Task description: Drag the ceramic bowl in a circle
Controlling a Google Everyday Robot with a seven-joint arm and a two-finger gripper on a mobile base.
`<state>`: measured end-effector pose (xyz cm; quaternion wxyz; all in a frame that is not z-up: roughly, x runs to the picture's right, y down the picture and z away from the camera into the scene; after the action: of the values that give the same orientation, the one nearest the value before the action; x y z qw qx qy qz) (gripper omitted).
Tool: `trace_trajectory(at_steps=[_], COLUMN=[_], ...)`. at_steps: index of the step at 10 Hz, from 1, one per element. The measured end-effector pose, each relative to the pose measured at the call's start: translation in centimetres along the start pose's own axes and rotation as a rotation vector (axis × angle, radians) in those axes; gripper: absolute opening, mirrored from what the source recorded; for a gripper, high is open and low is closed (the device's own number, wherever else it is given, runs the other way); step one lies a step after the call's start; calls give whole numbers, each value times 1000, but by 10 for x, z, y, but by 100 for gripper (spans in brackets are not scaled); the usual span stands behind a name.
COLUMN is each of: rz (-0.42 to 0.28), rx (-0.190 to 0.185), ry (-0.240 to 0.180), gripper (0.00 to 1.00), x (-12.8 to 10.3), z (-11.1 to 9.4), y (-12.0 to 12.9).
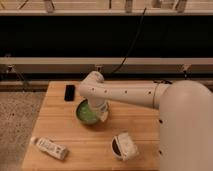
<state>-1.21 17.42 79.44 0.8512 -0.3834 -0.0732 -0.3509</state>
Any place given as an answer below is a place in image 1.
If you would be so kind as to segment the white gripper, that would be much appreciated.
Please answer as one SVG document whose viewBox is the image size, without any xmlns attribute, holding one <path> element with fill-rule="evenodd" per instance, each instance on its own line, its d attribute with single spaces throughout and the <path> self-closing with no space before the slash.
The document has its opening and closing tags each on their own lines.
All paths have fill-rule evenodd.
<svg viewBox="0 0 213 171">
<path fill-rule="evenodd" d="M 88 104 L 90 109 L 102 122 L 105 122 L 107 120 L 109 111 L 108 103 L 106 100 L 100 98 L 90 98 L 88 100 Z"/>
</svg>

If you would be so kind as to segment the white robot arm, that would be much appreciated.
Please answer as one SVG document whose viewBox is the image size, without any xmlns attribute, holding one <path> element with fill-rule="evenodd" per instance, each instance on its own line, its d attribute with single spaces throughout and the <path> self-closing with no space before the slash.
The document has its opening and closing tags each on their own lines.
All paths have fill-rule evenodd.
<svg viewBox="0 0 213 171">
<path fill-rule="evenodd" d="M 159 171 L 213 171 L 213 92 L 203 84 L 108 84 L 93 71 L 78 91 L 98 117 L 108 100 L 157 109 Z"/>
</svg>

